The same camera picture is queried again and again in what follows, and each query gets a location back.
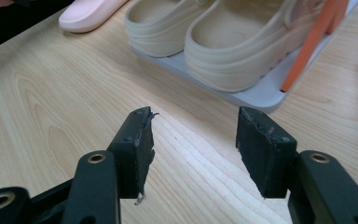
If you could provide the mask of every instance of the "wooden table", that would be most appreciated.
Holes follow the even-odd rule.
[[[290,223],[287,200],[264,200],[235,148],[238,107],[144,59],[128,45],[130,1],[82,35],[61,12],[0,46],[0,188],[35,196],[74,176],[149,105],[156,158],[140,206],[123,223]],[[270,114],[298,141],[336,157],[358,183],[358,6]]]

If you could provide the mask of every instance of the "dark background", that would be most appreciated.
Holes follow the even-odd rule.
[[[12,4],[0,7],[0,45],[45,18],[69,6],[74,0],[37,0],[28,7]]]

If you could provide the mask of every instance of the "orange object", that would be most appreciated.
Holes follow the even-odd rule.
[[[332,34],[345,17],[349,0],[327,0],[310,33],[304,41],[296,60],[286,77],[281,91],[287,92],[302,74],[324,34]]]

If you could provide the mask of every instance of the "wood grain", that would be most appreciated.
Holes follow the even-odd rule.
[[[263,199],[241,162],[238,107],[131,52],[132,3],[87,34],[62,31],[59,12],[0,46],[0,188],[35,196],[73,177],[150,105],[157,154],[144,202],[122,200],[123,223],[290,223],[287,200]],[[358,6],[271,116],[358,183]]]

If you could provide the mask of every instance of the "white tray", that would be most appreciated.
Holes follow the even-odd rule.
[[[348,15],[353,10],[357,3],[358,0],[350,0],[346,15]],[[321,40],[317,49],[314,51],[312,57],[310,58],[307,67],[311,64],[319,52],[321,52],[330,38],[330,35],[326,35]],[[270,70],[267,75],[262,77],[260,81],[252,88],[236,93],[226,93],[213,90],[205,86],[203,83],[197,81],[195,78],[191,77],[186,71],[185,55],[182,51],[170,57],[155,58],[148,56],[137,49],[132,48],[132,50],[141,57],[146,58],[181,77],[197,83],[201,87],[213,92],[220,97],[223,97],[224,99],[227,99],[235,105],[250,106],[252,108],[259,109],[264,113],[270,113],[278,108],[278,106],[288,94],[288,92],[281,92],[281,86],[299,52],[299,49],[297,49],[287,55],[287,57],[285,57],[275,68]]]

